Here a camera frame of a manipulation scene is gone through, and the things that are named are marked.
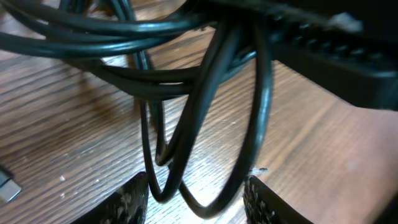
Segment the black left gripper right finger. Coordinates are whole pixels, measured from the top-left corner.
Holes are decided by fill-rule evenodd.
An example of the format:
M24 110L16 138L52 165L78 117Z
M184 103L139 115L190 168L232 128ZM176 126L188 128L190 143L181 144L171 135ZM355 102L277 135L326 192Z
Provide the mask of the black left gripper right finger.
M252 168L244 180L243 202L249 224L312 224L257 176L266 168Z

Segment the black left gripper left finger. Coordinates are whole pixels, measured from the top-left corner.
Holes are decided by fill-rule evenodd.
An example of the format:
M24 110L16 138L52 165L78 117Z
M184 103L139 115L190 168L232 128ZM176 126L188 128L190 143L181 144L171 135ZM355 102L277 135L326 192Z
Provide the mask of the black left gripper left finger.
M138 172L95 208L72 224L144 224L149 184L146 172Z

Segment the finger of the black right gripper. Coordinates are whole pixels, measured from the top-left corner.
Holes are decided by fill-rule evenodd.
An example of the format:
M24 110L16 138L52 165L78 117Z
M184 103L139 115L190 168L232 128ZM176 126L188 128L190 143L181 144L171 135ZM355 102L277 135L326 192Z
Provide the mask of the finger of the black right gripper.
M346 102L397 109L397 0L225 1L269 26L274 58Z

